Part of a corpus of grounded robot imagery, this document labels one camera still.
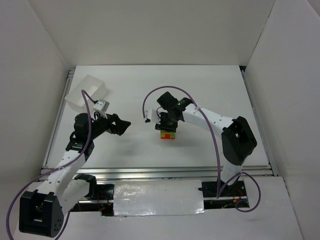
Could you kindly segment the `red rectangular wood block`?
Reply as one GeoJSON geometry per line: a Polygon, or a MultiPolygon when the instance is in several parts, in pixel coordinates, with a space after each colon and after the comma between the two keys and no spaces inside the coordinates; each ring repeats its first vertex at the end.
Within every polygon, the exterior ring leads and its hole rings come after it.
{"type": "Polygon", "coordinates": [[[176,136],[175,135],[171,135],[171,134],[162,134],[160,136],[160,138],[162,140],[174,140],[176,138],[176,136]]]}

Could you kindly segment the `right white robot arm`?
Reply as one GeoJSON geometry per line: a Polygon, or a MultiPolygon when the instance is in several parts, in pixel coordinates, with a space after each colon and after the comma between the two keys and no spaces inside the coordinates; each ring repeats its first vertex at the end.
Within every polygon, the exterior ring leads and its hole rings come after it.
{"type": "Polygon", "coordinates": [[[145,121],[155,123],[155,129],[175,133],[178,122],[186,122],[210,132],[213,142],[221,139],[225,163],[221,166],[217,160],[218,179],[216,194],[219,197],[227,186],[232,186],[243,170],[243,164],[257,146],[257,140],[248,121],[239,116],[227,117],[200,107],[191,98],[181,100],[168,91],[162,94],[157,103],[163,111],[145,110],[145,121]]]}

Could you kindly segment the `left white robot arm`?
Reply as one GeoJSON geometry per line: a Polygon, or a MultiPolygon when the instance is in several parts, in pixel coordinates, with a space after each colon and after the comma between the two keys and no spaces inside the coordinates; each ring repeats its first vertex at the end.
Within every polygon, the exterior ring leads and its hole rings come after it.
{"type": "Polygon", "coordinates": [[[94,139],[103,133],[121,136],[131,122],[121,120],[117,114],[96,115],[87,113],[75,117],[74,131],[64,155],[47,179],[34,191],[25,191],[19,200],[19,231],[22,233],[56,237],[63,227],[65,215],[83,197],[93,197],[97,180],[89,174],[77,174],[87,162],[94,139]]]}

